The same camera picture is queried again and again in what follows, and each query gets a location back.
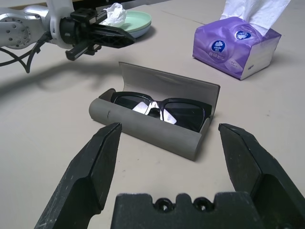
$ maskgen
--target glasses case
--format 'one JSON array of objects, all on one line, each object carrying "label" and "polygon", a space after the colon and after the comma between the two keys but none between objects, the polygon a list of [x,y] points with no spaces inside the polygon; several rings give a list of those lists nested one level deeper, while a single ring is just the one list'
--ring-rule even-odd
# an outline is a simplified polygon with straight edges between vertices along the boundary
[{"label": "glasses case", "polygon": [[123,91],[148,94],[158,101],[166,98],[198,100],[212,105],[211,116],[198,133],[113,104],[110,99],[115,90],[109,89],[91,103],[91,118],[104,125],[122,123],[124,133],[194,161],[213,118],[220,86],[123,62],[120,68]]}]

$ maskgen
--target white tissue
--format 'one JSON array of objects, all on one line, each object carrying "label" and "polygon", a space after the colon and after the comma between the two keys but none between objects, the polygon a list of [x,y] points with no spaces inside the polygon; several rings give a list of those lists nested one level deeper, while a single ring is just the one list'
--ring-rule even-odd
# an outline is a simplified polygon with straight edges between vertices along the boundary
[{"label": "white tissue", "polygon": [[226,0],[220,19],[239,17],[264,36],[290,0]]},{"label": "white tissue", "polygon": [[125,23],[126,10],[119,3],[114,3],[109,8],[104,9],[107,11],[107,19],[102,21],[100,25],[109,25],[113,27],[121,27]]}]

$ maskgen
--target plate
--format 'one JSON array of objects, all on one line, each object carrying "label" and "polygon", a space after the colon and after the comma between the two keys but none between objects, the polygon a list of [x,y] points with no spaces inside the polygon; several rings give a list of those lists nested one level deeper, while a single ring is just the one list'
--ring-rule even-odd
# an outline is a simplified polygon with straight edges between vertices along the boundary
[{"label": "plate", "polygon": [[140,11],[127,11],[125,23],[121,29],[128,33],[140,31],[150,26],[152,18],[148,13]]},{"label": "plate", "polygon": [[144,35],[149,30],[150,27],[151,27],[151,23],[144,29],[141,29],[141,30],[138,30],[135,32],[130,32],[129,34],[131,36],[133,36],[134,38],[138,38],[138,37],[141,37],[142,35]]}]

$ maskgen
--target screw hole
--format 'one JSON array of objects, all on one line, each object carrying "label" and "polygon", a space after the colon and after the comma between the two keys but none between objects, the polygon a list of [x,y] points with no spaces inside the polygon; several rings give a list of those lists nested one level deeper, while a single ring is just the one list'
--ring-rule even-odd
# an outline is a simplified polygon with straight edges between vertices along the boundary
[{"label": "screw hole", "polygon": [[197,198],[194,201],[193,205],[197,210],[202,212],[204,211],[209,212],[212,211],[214,208],[213,204],[207,198],[204,197]]},{"label": "screw hole", "polygon": [[156,201],[154,207],[160,212],[167,213],[173,210],[174,205],[169,199],[161,198]]}]

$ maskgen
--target purple tissue box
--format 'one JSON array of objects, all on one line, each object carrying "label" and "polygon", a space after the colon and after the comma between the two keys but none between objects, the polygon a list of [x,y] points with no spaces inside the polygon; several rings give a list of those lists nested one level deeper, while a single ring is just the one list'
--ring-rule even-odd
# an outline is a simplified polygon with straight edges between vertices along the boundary
[{"label": "purple tissue box", "polygon": [[270,64],[281,34],[263,37],[246,21],[231,17],[197,28],[193,57],[239,80]]}]

